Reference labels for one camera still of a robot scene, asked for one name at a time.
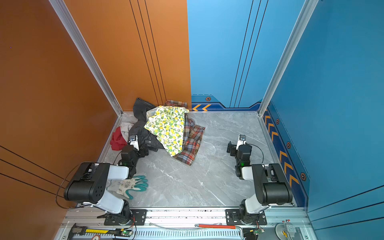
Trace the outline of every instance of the glove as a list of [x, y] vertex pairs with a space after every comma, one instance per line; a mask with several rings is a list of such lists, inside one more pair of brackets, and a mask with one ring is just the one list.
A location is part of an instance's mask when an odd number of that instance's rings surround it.
[[128, 199], [133, 199], [133, 196], [129, 194], [129, 191], [143, 192], [147, 190], [148, 179], [145, 176], [133, 176], [132, 179], [124, 179], [121, 181], [119, 190], [117, 193], [125, 196]]

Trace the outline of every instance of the hexagon symbol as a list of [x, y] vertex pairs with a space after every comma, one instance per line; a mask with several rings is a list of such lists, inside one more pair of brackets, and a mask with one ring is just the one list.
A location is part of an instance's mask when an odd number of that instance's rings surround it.
[[303, 172], [300, 174], [300, 177], [303, 181], [307, 180], [307, 176]]

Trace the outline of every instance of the brown wall panel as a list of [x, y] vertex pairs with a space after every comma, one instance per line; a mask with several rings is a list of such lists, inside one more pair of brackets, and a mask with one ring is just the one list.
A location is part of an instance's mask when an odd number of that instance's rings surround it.
[[[1, 1], [0, 22], [0, 145], [61, 177], [96, 161], [116, 114], [49, 1]], [[1, 174], [49, 192], [62, 181], [3, 148], [0, 159], [54, 184], [4, 161]], [[22, 219], [28, 239], [52, 239], [66, 213], [55, 196], [3, 175], [0, 186], [1, 238], [15, 239]]]
[[65, 3], [124, 111], [137, 97], [191, 106], [186, 0]]

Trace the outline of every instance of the gray marble floor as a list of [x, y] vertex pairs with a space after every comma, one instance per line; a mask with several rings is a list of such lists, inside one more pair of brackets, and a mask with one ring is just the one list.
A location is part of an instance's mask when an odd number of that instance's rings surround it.
[[[191, 166], [172, 158], [165, 150], [149, 151], [140, 158], [137, 175], [145, 175], [149, 187], [133, 193], [132, 207], [238, 206], [254, 193], [253, 182], [235, 175], [235, 158], [227, 153], [229, 141], [236, 143], [239, 134], [264, 152], [264, 163], [272, 163], [261, 126], [253, 112], [189, 113], [196, 124], [205, 126], [203, 140]], [[123, 121], [135, 122], [132, 113]], [[119, 151], [109, 149], [104, 162], [113, 163]], [[252, 148], [251, 163], [261, 163], [262, 154]]]

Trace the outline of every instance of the plaid shirt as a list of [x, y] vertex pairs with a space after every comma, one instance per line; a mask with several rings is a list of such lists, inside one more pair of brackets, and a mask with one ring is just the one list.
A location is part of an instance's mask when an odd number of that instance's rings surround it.
[[[165, 106], [187, 107], [186, 102], [167, 100]], [[195, 121], [188, 118], [185, 114], [184, 136], [183, 136], [183, 150], [173, 156], [177, 160], [191, 165], [195, 160], [197, 151], [200, 148], [200, 143], [203, 138], [205, 127], [195, 125]]]

